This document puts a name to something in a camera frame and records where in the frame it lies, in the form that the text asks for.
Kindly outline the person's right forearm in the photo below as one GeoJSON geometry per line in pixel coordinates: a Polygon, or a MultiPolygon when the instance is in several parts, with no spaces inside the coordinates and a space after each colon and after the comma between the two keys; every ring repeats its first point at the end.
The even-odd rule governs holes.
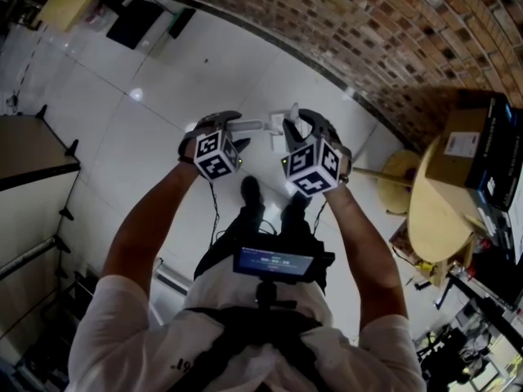
{"type": "Polygon", "coordinates": [[[360,327],[387,315],[407,317],[400,272],[390,248],[345,185],[324,193],[360,294],[360,327]]]}

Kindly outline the person's left black shoe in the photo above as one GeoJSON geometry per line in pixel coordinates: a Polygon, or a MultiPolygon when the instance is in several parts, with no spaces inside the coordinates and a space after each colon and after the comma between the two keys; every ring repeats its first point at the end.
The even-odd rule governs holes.
{"type": "Polygon", "coordinates": [[[241,183],[240,193],[246,207],[263,205],[263,197],[258,180],[254,176],[246,176],[241,183]]]}

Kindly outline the black cardboard box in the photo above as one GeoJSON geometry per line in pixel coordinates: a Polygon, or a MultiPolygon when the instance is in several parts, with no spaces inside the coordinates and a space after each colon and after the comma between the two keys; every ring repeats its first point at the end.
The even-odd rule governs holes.
{"type": "Polygon", "coordinates": [[[506,212],[522,168],[523,109],[512,107],[506,96],[495,96],[465,185],[476,203],[506,212]]]}

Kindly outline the beige partition panel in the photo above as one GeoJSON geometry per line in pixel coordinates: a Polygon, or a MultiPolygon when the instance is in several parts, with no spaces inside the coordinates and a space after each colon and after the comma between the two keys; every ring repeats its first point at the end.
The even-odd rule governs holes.
{"type": "Polygon", "coordinates": [[[73,218],[67,202],[81,165],[46,111],[0,116],[0,361],[11,365],[44,330],[40,311],[67,277],[58,232],[73,218]]]}

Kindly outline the person's white t-shirt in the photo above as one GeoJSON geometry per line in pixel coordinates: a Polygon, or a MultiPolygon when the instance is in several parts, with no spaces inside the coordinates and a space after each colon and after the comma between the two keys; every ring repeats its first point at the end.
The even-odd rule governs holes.
{"type": "MultiPolygon", "coordinates": [[[[127,278],[104,277],[74,337],[69,392],[168,392],[223,332],[203,310],[254,306],[257,285],[255,278],[212,269],[194,282],[183,310],[153,329],[145,293],[127,278]]],[[[333,327],[315,284],[279,283],[277,294],[318,322],[301,339],[332,392],[426,392],[405,317],[373,321],[352,345],[333,327]]],[[[211,366],[219,363],[225,371],[203,392],[317,392],[273,345],[250,345],[231,359],[214,358],[211,366]]]]}

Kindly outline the black chest harness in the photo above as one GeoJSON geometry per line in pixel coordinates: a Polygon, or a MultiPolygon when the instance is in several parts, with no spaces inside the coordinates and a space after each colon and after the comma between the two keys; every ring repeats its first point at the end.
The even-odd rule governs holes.
{"type": "Polygon", "coordinates": [[[301,334],[322,326],[315,319],[294,310],[231,307],[191,308],[190,311],[215,320],[223,326],[223,331],[208,350],[194,359],[191,369],[170,392],[203,392],[246,347],[266,344],[276,348],[318,392],[333,392],[315,366],[315,353],[301,339],[301,334]]]}

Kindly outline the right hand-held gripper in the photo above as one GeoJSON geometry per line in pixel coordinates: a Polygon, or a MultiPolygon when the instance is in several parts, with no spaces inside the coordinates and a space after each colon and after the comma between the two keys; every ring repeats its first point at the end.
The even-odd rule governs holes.
{"type": "Polygon", "coordinates": [[[336,189],[348,182],[351,173],[351,151],[325,136],[337,136],[332,123],[311,109],[299,109],[299,117],[285,118],[282,128],[288,154],[281,164],[286,181],[307,198],[336,189]],[[302,120],[311,126],[309,142],[301,134],[302,120]]]}

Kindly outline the large cardboard box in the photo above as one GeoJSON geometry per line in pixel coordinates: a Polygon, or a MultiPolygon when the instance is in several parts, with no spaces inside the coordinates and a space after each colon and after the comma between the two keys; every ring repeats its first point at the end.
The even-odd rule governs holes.
{"type": "Polygon", "coordinates": [[[487,118],[487,108],[460,109],[450,113],[427,168],[427,179],[465,187],[487,118]]]}

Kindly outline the black monitor mount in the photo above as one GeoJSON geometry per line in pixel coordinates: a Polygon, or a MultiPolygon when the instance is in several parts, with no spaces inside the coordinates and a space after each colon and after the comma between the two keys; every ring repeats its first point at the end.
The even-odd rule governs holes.
{"type": "Polygon", "coordinates": [[[270,310],[273,306],[287,310],[295,310],[297,307],[296,301],[278,300],[277,286],[270,280],[262,280],[261,283],[258,284],[256,303],[260,310],[270,310]]]}

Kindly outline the clear plastic bag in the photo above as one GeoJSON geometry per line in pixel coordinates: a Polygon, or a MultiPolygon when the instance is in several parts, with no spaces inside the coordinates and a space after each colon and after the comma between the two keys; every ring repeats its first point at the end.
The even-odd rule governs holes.
{"type": "Polygon", "coordinates": [[[109,29],[118,19],[118,14],[99,0],[89,3],[82,15],[83,24],[96,32],[109,29]]]}

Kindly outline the person's left forearm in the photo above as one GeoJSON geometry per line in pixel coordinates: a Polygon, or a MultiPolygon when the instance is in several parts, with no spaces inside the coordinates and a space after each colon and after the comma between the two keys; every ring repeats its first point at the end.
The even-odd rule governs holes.
{"type": "Polygon", "coordinates": [[[128,278],[146,295],[150,294],[155,258],[183,198],[198,176],[196,166],[178,163],[135,205],[111,243],[104,276],[128,278]]]}

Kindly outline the black device green edge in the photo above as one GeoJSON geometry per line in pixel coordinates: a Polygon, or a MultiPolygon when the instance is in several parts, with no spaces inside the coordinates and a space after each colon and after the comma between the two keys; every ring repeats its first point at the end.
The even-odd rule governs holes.
{"type": "Polygon", "coordinates": [[[195,14],[196,10],[194,8],[185,7],[181,11],[175,14],[172,24],[170,26],[170,29],[168,30],[168,34],[173,38],[176,39],[179,37],[183,29],[187,26],[187,24],[192,19],[193,15],[195,14]]]}

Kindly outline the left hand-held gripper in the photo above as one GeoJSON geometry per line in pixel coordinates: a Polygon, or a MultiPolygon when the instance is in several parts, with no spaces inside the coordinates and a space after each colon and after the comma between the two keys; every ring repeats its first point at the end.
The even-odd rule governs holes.
{"type": "Polygon", "coordinates": [[[195,165],[209,182],[236,173],[241,165],[239,153],[249,146],[250,139],[233,141],[226,124],[241,117],[238,111],[226,110],[202,118],[200,128],[187,128],[183,138],[183,162],[195,165]]]}

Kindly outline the person's black trousers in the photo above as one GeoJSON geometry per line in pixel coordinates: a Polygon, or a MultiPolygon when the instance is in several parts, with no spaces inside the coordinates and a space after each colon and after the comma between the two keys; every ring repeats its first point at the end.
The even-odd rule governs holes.
{"type": "MultiPolygon", "coordinates": [[[[277,234],[263,234],[259,231],[262,224],[265,206],[242,207],[240,213],[233,220],[225,233],[208,249],[200,260],[194,272],[194,277],[202,276],[213,266],[232,257],[240,247],[255,247],[261,245],[285,246],[291,251],[298,248],[310,252],[318,248],[324,249],[324,244],[315,238],[311,227],[305,220],[304,213],[293,213],[286,210],[281,213],[281,231],[277,234]]],[[[319,274],[313,283],[317,283],[321,290],[327,286],[325,270],[319,274]]]]}

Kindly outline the black chest monitor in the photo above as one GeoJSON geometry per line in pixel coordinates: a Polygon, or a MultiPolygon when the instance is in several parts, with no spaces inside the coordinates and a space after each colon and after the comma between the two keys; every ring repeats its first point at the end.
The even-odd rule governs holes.
{"type": "Polygon", "coordinates": [[[234,253],[233,271],[261,280],[312,283],[334,263],[335,258],[333,252],[326,252],[318,245],[310,252],[300,248],[291,251],[285,246],[270,244],[240,247],[234,253]]]}

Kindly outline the person's black shoe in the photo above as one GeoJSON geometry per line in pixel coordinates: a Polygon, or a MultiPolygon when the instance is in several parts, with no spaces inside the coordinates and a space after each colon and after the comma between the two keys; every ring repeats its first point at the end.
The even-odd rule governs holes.
{"type": "Polygon", "coordinates": [[[246,207],[263,205],[263,197],[258,180],[254,176],[246,176],[241,183],[240,193],[246,207]]]}
{"type": "Polygon", "coordinates": [[[291,197],[286,210],[290,210],[293,213],[304,213],[311,203],[311,198],[304,196],[300,192],[295,192],[291,197]]]}

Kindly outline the black tripod stand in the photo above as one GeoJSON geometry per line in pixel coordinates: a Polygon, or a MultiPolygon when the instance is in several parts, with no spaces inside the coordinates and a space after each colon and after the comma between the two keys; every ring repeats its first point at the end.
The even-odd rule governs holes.
{"type": "Polygon", "coordinates": [[[484,392],[500,377],[506,387],[523,392],[523,333],[505,318],[494,298],[480,296],[451,273],[436,299],[438,310],[452,288],[465,296],[463,307],[450,321],[428,329],[414,342],[427,392],[450,392],[453,386],[466,384],[474,392],[484,392]],[[516,352],[516,362],[509,364],[514,373],[497,364],[497,340],[506,341],[516,352]]]}

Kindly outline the small tan box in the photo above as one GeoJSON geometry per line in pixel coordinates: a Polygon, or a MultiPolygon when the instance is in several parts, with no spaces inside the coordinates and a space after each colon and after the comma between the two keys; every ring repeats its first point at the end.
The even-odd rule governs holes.
{"type": "Polygon", "coordinates": [[[482,220],[478,220],[473,216],[467,216],[464,215],[463,219],[467,222],[467,224],[471,227],[472,231],[475,233],[487,233],[487,229],[485,227],[485,224],[482,220]]]}

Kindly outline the round wooden table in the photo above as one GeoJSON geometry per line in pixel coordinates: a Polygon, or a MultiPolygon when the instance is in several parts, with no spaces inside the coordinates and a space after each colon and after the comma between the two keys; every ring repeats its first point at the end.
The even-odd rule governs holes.
{"type": "Polygon", "coordinates": [[[437,136],[424,152],[413,179],[407,217],[413,251],[431,263],[472,262],[475,235],[471,226],[443,199],[426,178],[427,169],[440,142],[437,136]]]}

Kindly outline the black square floor plate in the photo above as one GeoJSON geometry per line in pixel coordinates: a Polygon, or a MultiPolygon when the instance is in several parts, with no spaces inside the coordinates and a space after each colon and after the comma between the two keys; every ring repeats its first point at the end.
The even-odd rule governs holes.
{"type": "Polygon", "coordinates": [[[134,50],[162,13],[163,8],[154,2],[132,0],[124,7],[106,37],[134,50]]]}

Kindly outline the person's right black shoe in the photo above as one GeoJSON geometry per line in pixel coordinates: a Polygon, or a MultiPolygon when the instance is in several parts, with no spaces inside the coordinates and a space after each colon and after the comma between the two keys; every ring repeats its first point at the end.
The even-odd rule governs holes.
{"type": "Polygon", "coordinates": [[[290,210],[293,213],[304,213],[311,203],[311,198],[304,196],[300,192],[295,192],[291,197],[286,210],[290,210]]]}

